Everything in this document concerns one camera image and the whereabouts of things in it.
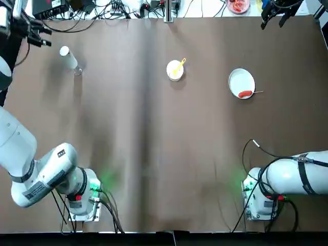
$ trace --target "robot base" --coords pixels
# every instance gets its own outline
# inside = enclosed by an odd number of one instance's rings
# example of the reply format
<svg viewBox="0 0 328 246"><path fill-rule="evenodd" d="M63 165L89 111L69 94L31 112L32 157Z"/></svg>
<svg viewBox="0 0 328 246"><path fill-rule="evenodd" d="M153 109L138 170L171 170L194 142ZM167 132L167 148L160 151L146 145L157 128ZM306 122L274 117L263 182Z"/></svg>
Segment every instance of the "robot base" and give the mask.
<svg viewBox="0 0 328 246"><path fill-rule="evenodd" d="M84 222L88 222L88 221L95 221L98 222L99 218L100 218L100 212L101 212L101 204L97 204L95 203L93 205L93 209L92 211L88 214L88 215L75 215L75 214L71 214L71 218L73 221L84 221Z"/></svg>
<svg viewBox="0 0 328 246"><path fill-rule="evenodd" d="M251 192L256 185L256 182L257 181L251 178L250 176L247 176L247 178L241 182L241 193L243 197L244 206L247 203L247 200L250 197ZM250 221L271 220L272 206L273 201L266 198L261 193L261 190L257 185L245 209L246 219ZM276 203L276 206L274 208L274 213L272 215L273 217L276 216L277 208L278 203Z"/></svg>
<svg viewBox="0 0 328 246"><path fill-rule="evenodd" d="M99 221L101 203L90 201L90 199L101 199L101 192L96 191L101 188L101 183L91 169L85 169L85 172L88 181L86 191L81 197L82 205L75 209L69 203L71 218L73 221Z"/></svg>

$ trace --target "table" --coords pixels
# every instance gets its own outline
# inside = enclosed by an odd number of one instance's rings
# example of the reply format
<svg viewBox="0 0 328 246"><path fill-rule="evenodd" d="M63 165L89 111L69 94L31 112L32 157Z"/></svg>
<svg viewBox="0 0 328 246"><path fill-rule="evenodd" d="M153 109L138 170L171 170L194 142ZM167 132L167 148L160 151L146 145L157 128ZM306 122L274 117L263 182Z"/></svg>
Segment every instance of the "table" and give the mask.
<svg viewBox="0 0 328 246"><path fill-rule="evenodd" d="M5 108L35 135L37 158L64 141L76 147L79 165L114 193L126 231L229 231L242 210L241 151L248 139L281 155L328 148L328 57L320 27L311 16L291 18L281 29L278 21L262 31L260 17L171 25L99 20L85 32L54 33L51 48L31 47L15 69ZM72 21L50 25L64 29ZM65 70L62 45L84 67L82 77ZM167 63L183 57L185 77L169 82ZM238 67L264 93L235 98L227 80ZM271 159L250 147L246 160L249 168ZM0 179L1 232L59 231L51 195L19 208L3 169ZM328 230L327 199L293 200L300 230ZM289 209L273 230L292 227ZM263 230L262 222L246 226ZM112 231L109 214L103 210L101 221L84 230Z"/></svg>
<svg viewBox="0 0 328 246"><path fill-rule="evenodd" d="M135 2L138 0L122 0L123 3L127 4L127 6L131 7L133 9L133 6L135 6ZM188 13L186 17L201 17L201 5L203 7L203 17L214 17L214 15L219 11L219 9L222 7L223 3L220 0L194 0L191 3L192 0L181 0L181 7L180 11L178 14L178 17L184 17L188 6L190 5L190 8L188 10ZM234 14L230 12L228 9L223 10L223 17L227 16L261 16L261 12L258 10L256 6L256 0L250 0L251 1L251 6L249 10L244 13L244 14ZM97 5L99 6L104 6L107 4L109 0L96 0ZM97 10L100 12L103 8L98 7ZM30 15L32 15L32 0L28 0L27 7L26 7L26 12ZM308 15L309 10L306 5L306 2L304 1L302 5L300 6L299 10L297 11L296 15ZM86 19L91 19L95 16L95 12L93 11L90 15L86 16ZM150 13L149 15L151 18L157 18L154 13ZM216 15L216 17L221 17L221 12Z"/></svg>

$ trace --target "yellow utensil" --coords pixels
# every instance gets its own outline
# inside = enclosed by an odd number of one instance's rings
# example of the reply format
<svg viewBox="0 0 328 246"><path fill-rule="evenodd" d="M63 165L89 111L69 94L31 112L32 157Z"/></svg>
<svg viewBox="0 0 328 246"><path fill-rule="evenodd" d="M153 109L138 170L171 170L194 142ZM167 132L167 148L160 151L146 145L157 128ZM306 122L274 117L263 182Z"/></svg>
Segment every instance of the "yellow utensil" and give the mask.
<svg viewBox="0 0 328 246"><path fill-rule="evenodd" d="M186 59L182 59L182 61L180 62L179 66L173 70L173 74L176 75L176 73L179 71L179 69L185 64Z"/></svg>

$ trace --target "black strap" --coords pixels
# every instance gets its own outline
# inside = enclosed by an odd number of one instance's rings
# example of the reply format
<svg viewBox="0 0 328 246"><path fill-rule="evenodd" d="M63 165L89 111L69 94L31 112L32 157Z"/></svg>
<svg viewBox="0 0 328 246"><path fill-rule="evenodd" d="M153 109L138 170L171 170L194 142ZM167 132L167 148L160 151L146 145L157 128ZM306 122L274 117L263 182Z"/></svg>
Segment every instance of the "black strap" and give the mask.
<svg viewBox="0 0 328 246"><path fill-rule="evenodd" d="M9 174L9 175L13 182L24 183L26 180L28 180L32 176L33 170L34 170L34 160L31 161L29 170L22 177L15 177L15 176L12 176L11 174Z"/></svg>
<svg viewBox="0 0 328 246"><path fill-rule="evenodd" d="M300 157L306 157L306 154L302 154L300 155ZM309 195L316 195L316 192L312 189L309 180L307 179L308 176L306 175L306 171L305 171L305 162L303 161L298 161L298 171L299 171L299 176L302 180L303 183L303 189L307 192L307 194Z"/></svg>

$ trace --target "red food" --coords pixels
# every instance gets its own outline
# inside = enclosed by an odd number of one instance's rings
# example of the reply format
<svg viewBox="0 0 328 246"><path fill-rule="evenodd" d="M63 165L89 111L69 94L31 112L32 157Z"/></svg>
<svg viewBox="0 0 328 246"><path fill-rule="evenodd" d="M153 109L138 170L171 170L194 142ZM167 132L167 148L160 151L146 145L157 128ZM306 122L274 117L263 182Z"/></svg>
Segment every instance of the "red food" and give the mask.
<svg viewBox="0 0 328 246"><path fill-rule="evenodd" d="M236 7L234 7L234 10L235 10L236 12L241 12L241 9L236 8Z"/></svg>
<svg viewBox="0 0 328 246"><path fill-rule="evenodd" d="M243 98L245 96L251 96L253 94L253 91L242 91L238 94L239 98Z"/></svg>

